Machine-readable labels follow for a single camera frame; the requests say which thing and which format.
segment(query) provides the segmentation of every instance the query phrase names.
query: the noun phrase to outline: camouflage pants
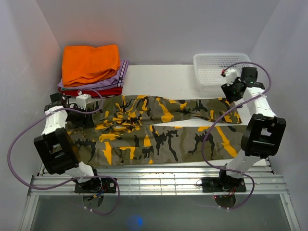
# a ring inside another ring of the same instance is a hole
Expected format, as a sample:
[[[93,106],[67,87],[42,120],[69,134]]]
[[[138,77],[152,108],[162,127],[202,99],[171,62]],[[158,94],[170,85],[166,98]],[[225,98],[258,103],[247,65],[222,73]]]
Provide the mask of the camouflage pants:
[[[99,107],[89,103],[89,110]],[[103,109],[87,115],[83,126],[67,125],[81,160],[93,166],[162,164],[203,161],[201,144],[208,127],[163,127],[152,124],[198,117],[215,121],[230,106],[224,98],[168,100],[154,96],[116,96]],[[237,111],[223,122],[241,123]],[[221,126],[205,144],[208,159],[230,159],[240,151],[246,126]]]

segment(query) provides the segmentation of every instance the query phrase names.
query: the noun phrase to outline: purple towel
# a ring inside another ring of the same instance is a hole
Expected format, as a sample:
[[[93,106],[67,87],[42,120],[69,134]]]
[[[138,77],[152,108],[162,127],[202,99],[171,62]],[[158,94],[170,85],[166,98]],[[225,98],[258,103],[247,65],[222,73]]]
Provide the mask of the purple towel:
[[[90,83],[78,87],[70,87],[65,88],[62,84],[62,79],[58,84],[58,87],[62,88],[62,90],[76,90],[76,89],[95,89],[95,90],[106,90],[110,88],[122,87],[123,86],[123,79],[126,75],[127,68],[128,68],[129,60],[121,61],[120,69],[116,72],[116,75],[112,76],[111,78],[104,79],[102,81],[98,81],[96,83]]]

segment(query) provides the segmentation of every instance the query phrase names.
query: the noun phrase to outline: folded cloth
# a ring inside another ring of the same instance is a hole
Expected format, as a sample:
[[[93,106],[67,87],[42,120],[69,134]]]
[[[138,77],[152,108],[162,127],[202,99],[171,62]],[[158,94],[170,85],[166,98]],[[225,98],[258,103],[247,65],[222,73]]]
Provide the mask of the folded cloth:
[[[77,87],[110,78],[120,68],[117,45],[65,47],[62,61],[64,87]]]
[[[116,72],[116,75],[112,76],[111,78],[104,79],[96,83],[85,84],[85,85],[81,85],[78,87],[65,88],[63,86],[62,79],[61,79],[60,83],[58,84],[58,87],[60,87],[61,90],[75,90],[75,89],[84,89],[84,88],[95,89],[95,90],[106,90],[106,89],[115,88],[115,87],[122,87],[123,81],[124,81],[124,78],[125,78],[125,75],[128,69],[128,64],[129,64],[129,60],[122,60],[120,69]]]
[[[69,96],[78,96],[78,90],[61,90],[58,88],[59,92],[64,93]],[[122,88],[111,88],[107,90],[98,90],[101,96],[111,96],[111,95],[121,95]],[[92,98],[99,98],[99,95],[91,90],[82,90],[83,94],[89,94]]]

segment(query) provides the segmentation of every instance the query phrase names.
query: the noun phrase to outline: laundry basket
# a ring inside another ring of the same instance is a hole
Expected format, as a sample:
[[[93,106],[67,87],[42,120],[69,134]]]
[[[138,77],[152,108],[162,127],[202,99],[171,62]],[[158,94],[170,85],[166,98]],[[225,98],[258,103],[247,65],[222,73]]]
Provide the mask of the laundry basket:
[[[221,92],[220,86],[226,83],[221,71],[233,63],[250,62],[246,54],[241,53],[213,53],[196,54],[193,57],[194,74],[200,91]],[[243,67],[249,64],[239,64],[232,67],[240,76]]]

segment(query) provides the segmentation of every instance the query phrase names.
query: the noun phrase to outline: white wall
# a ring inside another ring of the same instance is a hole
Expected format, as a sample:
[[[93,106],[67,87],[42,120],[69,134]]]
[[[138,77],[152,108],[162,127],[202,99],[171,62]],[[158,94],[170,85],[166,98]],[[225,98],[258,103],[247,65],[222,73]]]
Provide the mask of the white wall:
[[[61,74],[61,49],[35,0],[0,1],[0,230],[18,230],[28,188],[7,167],[13,138],[43,115]],[[29,181],[40,158],[33,138],[43,124],[18,141],[13,166]]]
[[[279,0],[37,0],[67,45],[116,43],[132,64],[192,64],[201,52],[249,54]]]
[[[271,73],[268,100],[277,116],[287,121],[280,149],[270,162],[284,175],[302,230],[308,230],[307,41],[308,2],[280,0],[250,54]]]

